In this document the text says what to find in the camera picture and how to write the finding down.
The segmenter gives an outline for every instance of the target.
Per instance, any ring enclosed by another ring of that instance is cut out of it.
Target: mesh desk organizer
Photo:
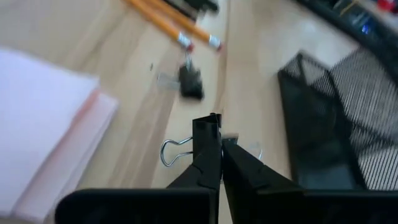
[[[358,49],[328,69],[300,53],[278,78],[299,185],[398,188],[398,92],[373,54]]]

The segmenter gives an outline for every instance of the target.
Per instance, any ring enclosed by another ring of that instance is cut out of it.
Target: notepad
[[[39,170],[13,216],[42,223],[55,204],[76,188],[116,107],[115,99],[99,95]]]
[[[78,184],[117,108],[99,80],[0,49],[0,216],[40,223]]]

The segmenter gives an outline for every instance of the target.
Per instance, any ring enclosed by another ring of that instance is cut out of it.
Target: pencil
[[[158,28],[163,30],[167,35],[180,43],[187,51],[193,50],[192,41],[177,28],[171,26],[163,20],[162,17],[156,14],[147,4],[143,3],[142,0],[128,0],[141,14],[151,20]]]
[[[197,36],[204,42],[208,42],[208,44],[214,47],[217,50],[221,50],[222,44],[219,38],[208,34],[203,29],[197,27],[195,23],[190,21],[176,9],[169,6],[167,3],[162,0],[146,0],[154,7],[157,7],[162,10],[166,15],[170,16],[175,22],[178,22],[181,26],[183,26],[186,30],[192,32],[193,35]]]

